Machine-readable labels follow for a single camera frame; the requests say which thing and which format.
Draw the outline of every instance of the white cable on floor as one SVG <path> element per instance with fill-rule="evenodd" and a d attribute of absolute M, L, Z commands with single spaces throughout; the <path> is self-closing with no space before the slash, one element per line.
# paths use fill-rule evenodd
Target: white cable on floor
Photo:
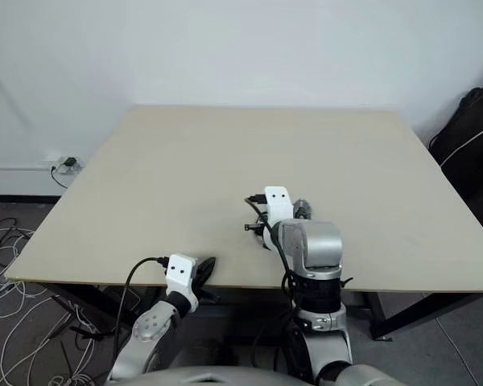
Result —
<path fill-rule="evenodd" d="M 461 362 L 464 364 L 465 368 L 467 369 L 467 373 L 470 375 L 470 377 L 473 379 L 473 382 L 476 386 L 480 386 L 479 382 L 477 381 L 476 377 L 474 376 L 474 373 L 472 372 L 472 370 L 470 369 L 470 366 L 467 364 L 467 361 L 465 360 L 465 357 L 463 356 L 463 354 L 461 353 L 460 349 L 458 348 L 458 346 L 456 345 L 456 343 L 454 342 L 454 340 L 452 340 L 451 338 L 451 335 L 448 334 L 448 332 L 445 330 L 444 326 L 442 326 L 442 323 L 440 323 L 440 320 L 438 318 L 435 318 L 435 321 L 436 323 L 438 324 L 438 327 L 440 327 L 440 329 L 442 330 L 442 332 L 444 333 L 445 337 L 448 339 L 448 341 L 450 342 L 450 344 L 454 347 L 454 350 L 456 351 L 456 353 L 458 354 L 458 356 L 460 357 L 460 360 Z"/>
<path fill-rule="evenodd" d="M 4 359 L 4 356 L 6 354 L 6 348 L 7 348 L 7 343 L 9 342 L 9 339 L 10 337 L 13 335 L 13 333 L 16 331 L 16 329 L 18 328 L 18 326 L 23 322 L 23 320 L 25 320 L 25 318 L 33 311 L 35 310 L 36 308 L 38 308 L 39 306 L 41 306 L 42 304 L 46 303 L 46 302 L 49 302 L 51 301 L 52 298 L 46 298 L 44 300 L 42 300 L 41 302 L 38 302 L 36 304 L 33 305 L 33 307 L 31 307 L 19 320 L 18 322 L 14 325 L 14 327 L 12 328 L 11 331 L 9 331 L 9 334 L 7 335 L 6 337 L 6 341 L 4 342 L 3 346 L 2 346 L 2 354 L 0 355 L 0 373 L 2 374 L 2 378 L 0 379 L 0 383 L 2 381 L 4 381 L 6 383 L 7 386 L 13 386 L 11 383 L 9 383 L 9 381 L 7 380 L 6 378 L 6 373 L 4 372 L 3 370 L 3 359 Z"/>
<path fill-rule="evenodd" d="M 27 234 L 27 236 L 30 236 L 34 233 L 33 230 L 31 229 L 26 229 L 26 228 L 16 228 L 19 229 Z M 0 228 L 0 232 L 7 232 L 10 231 L 11 228 Z M 9 318 L 10 316 L 18 314 L 25 303 L 25 298 L 35 298 L 41 294 L 44 294 L 46 289 L 43 289 L 39 291 L 38 293 L 35 294 L 30 294 L 26 291 L 25 289 L 25 282 L 23 281 L 9 281 L 3 277 L 3 274 L 6 272 L 6 270 L 9 268 L 9 266 L 18 258 L 19 256 L 19 249 L 17 247 L 18 243 L 21 240 L 26 239 L 25 235 L 21 235 L 17 237 L 17 240 L 12 244 L 12 245 L 4 245 L 0 248 L 0 250 L 4 249 L 10 249 L 13 253 L 13 257 L 10 260 L 10 262 L 6 265 L 5 268 L 0 270 L 0 299 L 4 298 L 8 294 L 10 294 L 11 291 L 17 291 L 19 294 L 22 296 L 21 301 L 19 303 L 19 306 L 16 310 L 11 311 L 8 314 L 0 314 L 0 318 Z M 16 323 L 16 325 L 13 327 L 13 329 L 9 332 L 9 334 L 6 337 L 6 340 L 3 344 L 2 347 L 2 354 L 0 357 L 0 372 L 2 374 L 2 378 L 0 379 L 0 383 L 4 382 L 7 386 L 13 386 L 9 380 L 7 379 L 7 376 L 12 373 L 13 370 L 15 370 L 20 364 L 25 362 L 27 359 L 31 359 L 29 368 L 27 371 L 27 386 L 30 386 L 30 378 L 31 378 L 31 370 L 32 366 L 34 364 L 35 357 L 38 355 L 38 353 L 49 343 L 50 339 L 48 336 L 62 323 L 62 322 L 67 322 L 69 318 L 71 317 L 70 314 L 65 314 L 62 318 L 60 318 L 56 324 L 50 329 L 50 331 L 45 335 L 43 340 L 39 343 L 39 346 L 26 355 L 25 357 L 21 358 L 20 361 L 15 363 L 7 372 L 4 371 L 3 368 L 3 361 L 4 361 L 4 356 L 6 353 L 6 347 L 7 344 L 9 343 L 10 337 L 14 333 L 14 331 L 18 328 L 18 326 L 22 323 L 22 321 L 25 319 L 26 316 L 28 316 L 35 308 L 40 306 L 41 304 L 44 304 L 45 302 L 48 302 L 51 300 L 50 298 L 46 298 L 43 301 L 36 303 L 33 307 L 31 307 Z M 76 317 L 79 320 L 79 322 L 91 333 L 96 333 L 97 328 L 81 313 L 81 308 L 78 305 L 72 305 L 72 308 L 76 312 Z M 51 386 L 79 386 L 79 385 L 88 385 L 88 386 L 95 386 L 95 383 L 93 382 L 93 379 L 88 376 L 87 374 L 84 374 L 83 371 L 85 368 L 88 366 L 89 362 L 91 361 L 93 357 L 95 349 L 95 341 L 93 339 L 90 339 L 88 341 L 88 344 L 86 345 L 86 348 L 79 360 L 79 363 L 76 366 L 75 371 L 69 375 L 68 378 L 64 376 L 54 376 L 50 381 L 49 385 Z"/>
<path fill-rule="evenodd" d="M 31 229 L 27 229 L 27 228 L 18 228 L 18 229 L 25 232 L 28 236 L 34 233 L 34 231 Z M 0 232 L 7 232 L 7 231 L 10 231 L 10 228 L 0 228 Z M 11 249 L 13 253 L 13 258 L 11 259 L 9 264 L 7 264 L 7 266 L 0 271 L 0 278 L 3 278 L 3 274 L 10 267 L 10 265 L 18 258 L 19 249 L 17 245 L 21 240 L 24 240 L 25 238 L 26 237 L 24 235 L 18 236 L 17 240 L 12 245 L 2 246 L 0 248 L 0 250 Z M 36 296 L 39 296 L 46 292 L 46 289 L 42 289 L 36 294 L 29 294 L 25 290 L 25 283 L 23 281 L 9 281 L 9 280 L 0 281 L 0 299 L 4 298 L 7 294 L 9 294 L 11 290 L 16 290 L 20 293 L 20 295 L 22 295 L 21 301 L 16 310 L 8 314 L 0 314 L 0 318 L 9 318 L 10 316 L 18 314 L 23 308 L 23 305 L 25 303 L 25 298 L 35 298 Z"/>

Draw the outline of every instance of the tangled white cable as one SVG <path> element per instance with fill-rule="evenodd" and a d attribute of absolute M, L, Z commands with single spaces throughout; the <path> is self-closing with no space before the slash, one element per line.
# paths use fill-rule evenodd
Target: tangled white cable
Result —
<path fill-rule="evenodd" d="M 21 301 L 19 303 L 18 308 L 16 308 L 14 311 L 8 313 L 8 314 L 0 314 L 0 318 L 9 318 L 10 316 L 16 315 L 19 312 L 21 312 L 23 305 L 25 304 L 25 299 L 26 298 L 36 298 L 39 295 L 44 294 L 47 290 L 42 289 L 37 293 L 31 294 L 26 291 L 25 288 L 25 283 L 23 281 L 10 281 L 4 278 L 3 274 L 6 272 L 6 270 L 9 268 L 9 266 L 13 263 L 16 258 L 19 256 L 19 246 L 18 243 L 21 240 L 24 240 L 28 238 L 30 235 L 34 233 L 33 230 L 31 229 L 25 229 L 25 228 L 16 228 L 21 231 L 21 235 L 17 236 L 17 239 L 14 241 L 12 245 L 3 245 L 0 247 L 0 251 L 2 250 L 10 250 L 12 252 L 12 258 L 10 262 L 4 267 L 3 269 L 0 270 L 0 299 L 5 298 L 8 294 L 11 294 L 13 291 L 19 292 L 22 297 Z M 0 228 L 0 232 L 8 232 L 10 231 L 11 228 Z M 27 371 L 27 386 L 30 386 L 31 384 L 31 371 L 32 367 L 35 361 L 35 357 L 38 355 L 38 353 L 50 342 L 50 335 L 52 332 L 58 327 L 61 326 L 62 324 L 66 323 L 72 315 L 70 313 L 66 313 L 63 315 L 61 318 L 59 318 L 52 326 L 52 328 L 48 331 L 48 333 L 43 337 L 41 342 L 39 343 L 38 347 L 30 352 L 28 355 L 24 356 L 21 358 L 17 363 L 15 363 L 11 368 L 9 368 L 7 371 L 4 370 L 4 357 L 6 354 L 6 348 L 7 344 L 10 341 L 10 337 L 13 335 L 13 333 L 16 331 L 16 329 L 19 327 L 19 325 L 25 320 L 25 318 L 36 308 L 41 306 L 42 304 L 49 302 L 52 298 L 45 298 L 41 302 L 38 302 L 33 305 L 20 319 L 19 321 L 14 325 L 12 330 L 9 332 L 9 334 L 6 337 L 6 340 L 2 346 L 2 354 L 0 355 L 0 373 L 2 377 L 0 378 L 0 384 L 3 382 L 7 386 L 14 386 L 8 379 L 7 376 L 12 373 L 13 370 L 15 370 L 20 364 L 25 362 L 27 359 L 30 359 L 29 363 L 29 368 Z M 96 333 L 97 328 L 82 314 L 82 309 L 75 304 L 70 303 L 70 306 L 75 310 L 75 315 L 79 322 L 84 326 L 85 329 L 87 329 L 91 333 Z M 93 357 L 93 352 L 95 349 L 95 341 L 93 339 L 90 339 L 88 341 L 88 344 L 86 345 L 86 348 L 84 350 L 84 353 L 82 354 L 79 363 L 77 364 L 75 371 L 69 375 L 69 377 L 64 377 L 64 376 L 54 376 L 52 377 L 48 385 L 49 386 L 95 386 L 95 383 L 93 379 L 88 376 L 87 374 L 84 374 L 83 371 L 85 368 L 88 366 L 89 362 L 91 361 Z"/>
<path fill-rule="evenodd" d="M 0 228 L 0 232 L 7 232 L 9 230 L 10 228 Z M 30 236 L 34 233 L 34 231 L 31 229 L 20 228 L 19 230 L 25 233 L 25 235 L 27 236 Z M 10 316 L 16 315 L 22 310 L 23 305 L 25 303 L 25 298 L 35 298 L 36 296 L 39 296 L 46 292 L 46 289 L 42 289 L 37 294 L 29 294 L 25 289 L 25 283 L 23 281 L 10 281 L 5 279 L 3 276 L 3 274 L 7 271 L 7 269 L 13 263 L 13 261 L 18 258 L 19 256 L 18 243 L 21 240 L 26 239 L 25 235 L 22 234 L 21 236 L 18 236 L 16 241 L 12 245 L 0 247 L 0 251 L 10 249 L 13 254 L 13 257 L 10 260 L 9 264 L 7 264 L 6 267 L 0 270 L 0 299 L 3 299 L 5 296 L 10 294 L 13 290 L 18 291 L 22 295 L 22 299 L 19 303 L 18 308 L 10 312 L 9 314 L 0 314 L 0 318 L 9 318 Z"/>

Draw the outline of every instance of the table leg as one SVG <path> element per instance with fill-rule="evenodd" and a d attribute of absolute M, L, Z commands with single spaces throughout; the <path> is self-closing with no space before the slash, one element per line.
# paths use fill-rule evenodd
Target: table leg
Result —
<path fill-rule="evenodd" d="M 385 312 L 379 300 L 379 295 L 377 292 L 362 292 L 363 300 L 370 308 L 372 313 L 372 319 L 374 323 L 379 323 L 385 320 Z"/>
<path fill-rule="evenodd" d="M 86 310 L 86 317 L 100 331 L 110 331 L 114 327 L 119 303 L 94 286 L 66 283 L 40 283 L 40 285 L 82 306 Z M 136 318 L 137 315 L 134 312 L 126 308 L 123 309 L 123 326 L 131 328 Z"/>
<path fill-rule="evenodd" d="M 390 318 L 374 320 L 370 333 L 372 338 L 382 339 L 391 332 L 418 326 L 481 297 L 483 294 L 431 294 Z"/>

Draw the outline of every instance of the white wall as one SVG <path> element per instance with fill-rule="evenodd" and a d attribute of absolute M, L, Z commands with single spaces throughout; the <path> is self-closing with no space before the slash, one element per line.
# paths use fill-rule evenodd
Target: white wall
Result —
<path fill-rule="evenodd" d="M 0 0 L 0 166 L 86 159 L 136 103 L 396 108 L 426 141 L 478 84 L 483 0 Z"/>

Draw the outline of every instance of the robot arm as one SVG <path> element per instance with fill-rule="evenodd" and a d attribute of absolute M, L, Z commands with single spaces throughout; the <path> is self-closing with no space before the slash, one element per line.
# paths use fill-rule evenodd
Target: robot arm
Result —
<path fill-rule="evenodd" d="M 266 187 L 252 196 L 266 204 L 265 246 L 281 245 L 291 262 L 294 322 L 284 336 L 288 371 L 301 380 L 318 383 L 328 372 L 352 364 L 345 307 L 341 303 L 342 240 L 330 222 L 294 219 L 294 206 L 285 187 Z"/>
<path fill-rule="evenodd" d="M 209 276 L 213 258 L 202 266 L 209 267 L 203 276 Z M 165 368 L 171 361 L 170 345 L 180 320 L 198 307 L 193 290 L 197 273 L 197 259 L 179 253 L 170 256 L 167 268 L 167 296 L 139 316 L 133 325 L 129 342 L 120 351 L 108 381 L 114 383 L 143 373 Z M 199 286 L 205 279 L 198 277 Z"/>

